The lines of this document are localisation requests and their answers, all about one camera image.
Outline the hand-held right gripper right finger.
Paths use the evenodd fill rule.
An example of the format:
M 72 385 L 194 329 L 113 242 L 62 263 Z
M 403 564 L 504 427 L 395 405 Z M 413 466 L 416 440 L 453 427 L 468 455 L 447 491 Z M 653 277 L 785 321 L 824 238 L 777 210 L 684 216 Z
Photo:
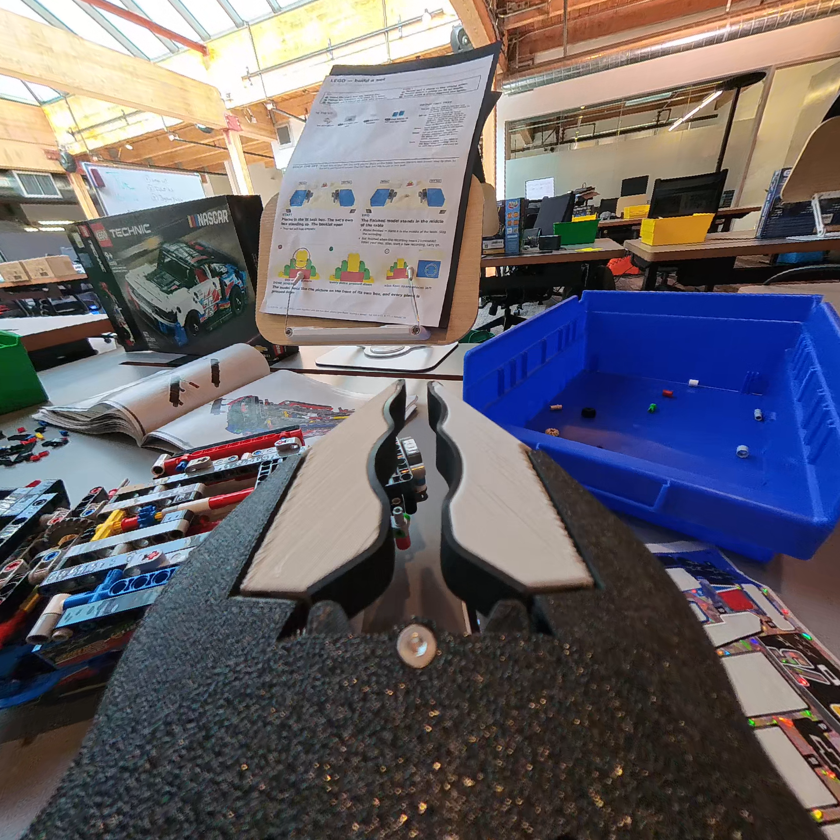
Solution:
M 442 506 L 441 569 L 472 610 L 591 590 L 595 578 L 531 460 L 532 451 L 437 381 L 427 387 Z

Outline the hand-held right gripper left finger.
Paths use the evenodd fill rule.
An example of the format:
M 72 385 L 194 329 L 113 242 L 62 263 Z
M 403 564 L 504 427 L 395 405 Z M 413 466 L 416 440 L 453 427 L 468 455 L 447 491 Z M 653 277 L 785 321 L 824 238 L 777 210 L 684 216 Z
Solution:
M 238 593 L 348 614 L 372 604 L 395 564 L 391 496 L 406 385 L 395 380 L 316 443 L 256 548 Z

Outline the instruction booklet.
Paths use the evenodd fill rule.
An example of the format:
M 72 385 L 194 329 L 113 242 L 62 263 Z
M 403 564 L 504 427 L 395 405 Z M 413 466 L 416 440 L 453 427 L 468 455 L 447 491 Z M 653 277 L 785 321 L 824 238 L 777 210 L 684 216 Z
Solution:
M 67 431 L 125 434 L 141 447 L 177 454 L 285 427 L 298 427 L 310 443 L 370 399 L 290 370 L 271 372 L 257 349 L 237 343 L 35 416 Z

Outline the partly built toy car model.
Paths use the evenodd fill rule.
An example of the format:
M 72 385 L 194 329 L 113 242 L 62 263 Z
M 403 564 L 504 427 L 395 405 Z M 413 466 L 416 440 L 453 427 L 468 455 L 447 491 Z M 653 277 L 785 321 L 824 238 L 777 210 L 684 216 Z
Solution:
M 2 711 L 53 704 L 110 678 L 174 573 L 285 461 L 299 425 L 163 454 L 152 480 L 2 488 Z

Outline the pile of small toy bricks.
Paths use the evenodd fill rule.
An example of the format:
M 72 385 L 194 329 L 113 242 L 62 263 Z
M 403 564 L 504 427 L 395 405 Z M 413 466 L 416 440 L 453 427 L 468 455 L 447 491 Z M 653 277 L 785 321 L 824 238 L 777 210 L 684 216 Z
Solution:
M 1 433 L 1 467 L 12 468 L 38 463 L 53 449 L 69 443 L 70 431 L 40 423 L 32 427 L 18 427 L 11 434 Z

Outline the wood-edged office desk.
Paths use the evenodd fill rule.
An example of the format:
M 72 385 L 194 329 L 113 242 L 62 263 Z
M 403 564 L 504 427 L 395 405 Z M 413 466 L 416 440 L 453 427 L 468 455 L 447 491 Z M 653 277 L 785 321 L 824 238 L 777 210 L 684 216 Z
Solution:
M 113 333 L 102 314 L 1 318 L 1 330 L 17 335 L 30 353 Z
M 756 285 L 782 271 L 782 266 L 736 267 L 738 259 L 838 250 L 838 233 L 817 236 L 766 238 L 751 232 L 711 234 L 698 244 L 647 245 L 640 238 L 628 239 L 625 251 L 643 272 L 645 291 L 654 291 L 658 275 L 675 271 L 678 282 L 712 291 L 715 286 Z
M 609 238 L 598 238 L 582 247 L 483 256 L 479 291 L 488 295 L 506 288 L 582 286 L 610 260 L 627 255 L 622 245 Z

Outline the blue plastic bin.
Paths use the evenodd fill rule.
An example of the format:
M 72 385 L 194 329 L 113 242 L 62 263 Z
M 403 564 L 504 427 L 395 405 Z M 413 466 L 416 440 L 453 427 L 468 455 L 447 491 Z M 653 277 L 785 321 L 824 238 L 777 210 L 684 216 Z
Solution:
M 615 511 L 809 560 L 838 522 L 838 356 L 821 296 L 588 290 L 468 350 L 463 398 Z

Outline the black office chair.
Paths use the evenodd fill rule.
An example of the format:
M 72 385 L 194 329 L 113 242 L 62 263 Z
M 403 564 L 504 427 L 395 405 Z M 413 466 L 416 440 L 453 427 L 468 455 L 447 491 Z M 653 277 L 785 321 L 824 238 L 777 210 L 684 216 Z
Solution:
M 524 305 L 543 305 L 555 297 L 564 301 L 580 297 L 583 291 L 614 291 L 615 277 L 605 261 L 565 262 L 501 267 L 495 276 L 485 271 L 479 282 L 479 308 L 488 308 L 490 316 L 502 315 L 477 323 L 475 329 L 503 330 L 524 322 Z

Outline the wooden document stand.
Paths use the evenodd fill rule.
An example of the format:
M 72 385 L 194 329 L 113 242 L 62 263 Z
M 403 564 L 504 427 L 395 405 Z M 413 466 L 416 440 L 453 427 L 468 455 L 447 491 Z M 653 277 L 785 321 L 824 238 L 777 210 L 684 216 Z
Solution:
M 817 237 L 824 238 L 821 201 L 839 195 L 839 117 L 822 122 L 812 132 L 782 187 L 783 204 L 808 201 Z
M 479 307 L 481 239 L 488 184 L 471 180 L 453 297 L 445 327 L 408 328 L 373 322 L 298 317 L 265 310 L 275 274 L 270 270 L 271 240 L 278 197 L 264 210 L 259 229 L 256 322 L 270 343 L 294 345 L 297 355 L 283 365 L 313 375 L 370 375 L 445 378 L 443 364 L 453 358 L 457 341 L 467 335 Z

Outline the black toy car set box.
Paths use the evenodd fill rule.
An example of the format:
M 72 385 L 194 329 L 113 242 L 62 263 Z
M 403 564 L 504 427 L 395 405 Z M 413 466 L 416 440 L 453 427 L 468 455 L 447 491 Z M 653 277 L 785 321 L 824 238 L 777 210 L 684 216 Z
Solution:
M 298 352 L 256 325 L 259 196 L 212 196 L 75 223 L 68 237 L 129 352 L 200 357 L 235 343 Z

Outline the blue and orange box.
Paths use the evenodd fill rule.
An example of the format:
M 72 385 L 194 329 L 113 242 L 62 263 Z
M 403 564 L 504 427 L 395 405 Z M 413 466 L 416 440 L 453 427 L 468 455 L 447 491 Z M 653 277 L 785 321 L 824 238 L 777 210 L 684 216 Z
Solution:
M 506 256 L 519 256 L 527 221 L 529 200 L 526 197 L 507 198 L 497 202 L 499 236 Z

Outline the shiny sticker sheet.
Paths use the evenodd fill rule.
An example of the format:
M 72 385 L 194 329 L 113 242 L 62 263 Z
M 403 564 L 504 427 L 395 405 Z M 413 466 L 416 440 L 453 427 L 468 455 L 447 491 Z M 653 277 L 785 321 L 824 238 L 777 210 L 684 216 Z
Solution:
M 839 838 L 838 659 L 718 548 L 648 542 L 704 627 L 747 723 L 825 838 Z

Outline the printed instruction sheet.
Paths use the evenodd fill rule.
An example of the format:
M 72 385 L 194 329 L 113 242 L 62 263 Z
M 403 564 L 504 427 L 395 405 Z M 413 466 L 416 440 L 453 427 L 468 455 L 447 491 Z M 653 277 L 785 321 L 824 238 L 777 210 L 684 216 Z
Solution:
M 447 323 L 500 52 L 331 68 L 277 195 L 265 310 Z

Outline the large yellow plastic bin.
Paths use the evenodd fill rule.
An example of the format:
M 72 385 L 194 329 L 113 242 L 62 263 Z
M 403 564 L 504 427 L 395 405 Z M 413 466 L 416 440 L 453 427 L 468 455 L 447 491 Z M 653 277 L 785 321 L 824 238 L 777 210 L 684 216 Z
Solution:
M 642 221 L 639 238 L 648 246 L 696 245 L 704 242 L 715 213 L 654 217 Z

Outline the whiteboard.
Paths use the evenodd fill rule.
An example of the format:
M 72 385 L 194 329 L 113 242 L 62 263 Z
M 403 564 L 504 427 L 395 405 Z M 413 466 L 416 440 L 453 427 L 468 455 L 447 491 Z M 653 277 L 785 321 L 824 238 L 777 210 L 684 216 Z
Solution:
M 103 216 L 128 214 L 206 197 L 201 176 L 190 172 L 82 162 Z

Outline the large black monitor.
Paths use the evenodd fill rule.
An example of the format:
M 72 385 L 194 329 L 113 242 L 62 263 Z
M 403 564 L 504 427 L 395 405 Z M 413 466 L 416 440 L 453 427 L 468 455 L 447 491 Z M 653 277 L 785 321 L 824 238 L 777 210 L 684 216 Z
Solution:
M 654 182 L 648 218 L 715 214 L 728 178 L 728 169 L 699 175 L 658 178 Z

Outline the blue toy set box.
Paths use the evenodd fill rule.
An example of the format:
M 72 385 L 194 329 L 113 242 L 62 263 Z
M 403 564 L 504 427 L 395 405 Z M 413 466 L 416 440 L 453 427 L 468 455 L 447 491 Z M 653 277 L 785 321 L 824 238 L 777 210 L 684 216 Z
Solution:
M 815 202 L 811 191 L 802 202 L 783 200 L 785 185 L 794 171 L 793 166 L 785 167 L 773 175 L 756 227 L 756 238 L 838 238 L 838 194 L 821 193 Z

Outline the black floor lamp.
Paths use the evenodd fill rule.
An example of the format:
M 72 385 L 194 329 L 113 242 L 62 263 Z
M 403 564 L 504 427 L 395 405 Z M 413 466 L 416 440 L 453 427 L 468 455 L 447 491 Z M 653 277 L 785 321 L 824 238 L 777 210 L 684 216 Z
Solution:
M 732 125 L 739 106 L 741 91 L 743 89 L 750 88 L 752 85 L 762 82 L 766 78 L 767 72 L 767 70 L 754 70 L 749 73 L 743 73 L 741 75 L 731 77 L 721 84 L 721 92 L 731 91 L 732 100 L 728 118 L 725 123 L 725 128 L 723 130 L 723 135 L 721 138 L 715 173 L 719 173 L 721 171 L 723 162 L 725 160 L 726 152 L 728 149 L 728 143 L 732 132 Z

